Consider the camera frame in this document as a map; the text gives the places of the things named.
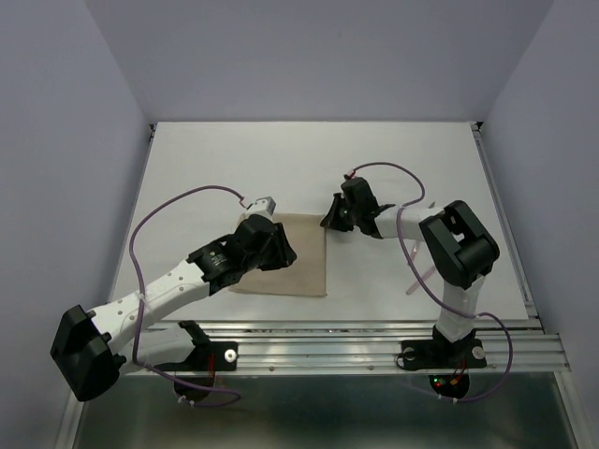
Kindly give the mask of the pink handled fork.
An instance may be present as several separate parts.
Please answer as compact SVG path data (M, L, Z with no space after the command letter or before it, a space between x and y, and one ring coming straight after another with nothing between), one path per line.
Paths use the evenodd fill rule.
M435 267L430 267L429 269L427 269L424 273L422 273L420 275L420 278L422 280L422 282L420 281L415 281L407 290L406 290L406 294L407 295L412 295L417 289L419 289L421 287L421 284L424 283L428 278L430 278L436 271Z

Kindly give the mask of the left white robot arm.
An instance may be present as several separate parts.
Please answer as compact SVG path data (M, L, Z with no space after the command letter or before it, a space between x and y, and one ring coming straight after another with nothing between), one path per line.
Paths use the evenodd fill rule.
M297 259L283 224L251 215L235 231L190 253L175 268L134 292L89 311L64 312L51 358L76 399L107 392L120 376L138 369L234 370L233 343L213 343L191 320L157 332L147 329L171 313L237 284L248 272L290 267Z

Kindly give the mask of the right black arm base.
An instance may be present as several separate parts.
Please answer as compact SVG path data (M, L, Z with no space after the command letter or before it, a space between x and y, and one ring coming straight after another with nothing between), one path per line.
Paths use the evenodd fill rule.
M484 369L487 366L482 341L472 330L464 338L450 342L434 327L427 340L403 340L395 363L400 369Z

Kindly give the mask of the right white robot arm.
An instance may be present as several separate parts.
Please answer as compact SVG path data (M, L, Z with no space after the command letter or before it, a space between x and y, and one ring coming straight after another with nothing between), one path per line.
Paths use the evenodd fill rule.
M451 365L464 354L462 340L474 330L479 292L500 256L500 249L472 209L462 200L443 208L381 204L362 178L345 181L320 226L351 232L358 229L374 239L407 239L426 245L443 296L433 300L441 307L434 329L441 336L431 341L433 359Z

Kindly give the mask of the beige cloth napkin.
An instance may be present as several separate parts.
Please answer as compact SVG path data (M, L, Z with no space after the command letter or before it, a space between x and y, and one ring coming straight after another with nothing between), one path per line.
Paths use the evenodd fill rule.
M320 217L310 214L276 213L288 242L297 255L289 268L254 270L229 291L245 295L324 297L327 294L326 232Z

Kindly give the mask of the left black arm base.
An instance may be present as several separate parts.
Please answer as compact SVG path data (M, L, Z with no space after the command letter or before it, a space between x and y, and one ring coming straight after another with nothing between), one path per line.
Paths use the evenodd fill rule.
M237 369L239 344L233 340L212 340L194 321L178 323L192 343L192 351L182 361L174 364L177 371L231 372Z

